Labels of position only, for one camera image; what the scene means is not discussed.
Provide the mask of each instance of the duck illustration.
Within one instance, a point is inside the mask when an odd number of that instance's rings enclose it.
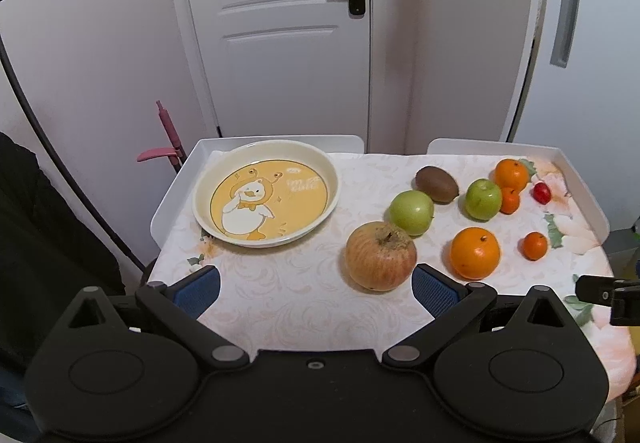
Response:
[[[274,180],[258,177],[258,171],[251,169],[250,178],[236,183],[229,192],[231,200],[222,208],[222,227],[228,233],[248,234],[248,241],[260,241],[266,236],[258,229],[273,213],[265,204],[273,195],[273,184],[282,177],[282,172],[274,174]]]

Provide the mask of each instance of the plate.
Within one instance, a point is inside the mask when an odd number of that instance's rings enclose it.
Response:
[[[193,191],[193,215],[233,245],[269,248],[311,232],[334,210],[340,178],[329,156],[306,143],[266,140],[225,153]]]

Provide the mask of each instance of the blue textured pad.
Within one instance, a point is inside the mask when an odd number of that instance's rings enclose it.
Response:
[[[175,293],[174,304],[191,318],[198,318],[220,295],[220,273],[212,268],[202,277],[188,283]]]
[[[455,290],[427,273],[420,266],[415,267],[411,275],[411,289],[415,299],[434,318],[438,318],[460,301]]]

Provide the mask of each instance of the red cherry tomato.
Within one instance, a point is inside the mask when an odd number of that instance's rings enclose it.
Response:
[[[547,204],[551,201],[551,190],[546,183],[536,183],[531,191],[533,198],[540,204]]]

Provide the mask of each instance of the orange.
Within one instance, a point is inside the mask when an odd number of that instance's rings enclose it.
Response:
[[[531,261],[542,259],[548,247],[546,237],[540,232],[531,232],[522,240],[522,253]]]
[[[529,183],[529,171],[517,160],[503,159],[495,166],[494,180],[500,188],[513,188],[516,192],[522,192]]]
[[[500,207],[500,211],[510,216],[520,206],[520,194],[509,187],[501,188],[500,190],[502,191],[502,206]]]
[[[500,262],[500,245],[495,235],[482,228],[458,232],[451,242],[451,265],[460,277],[480,280],[489,276]]]

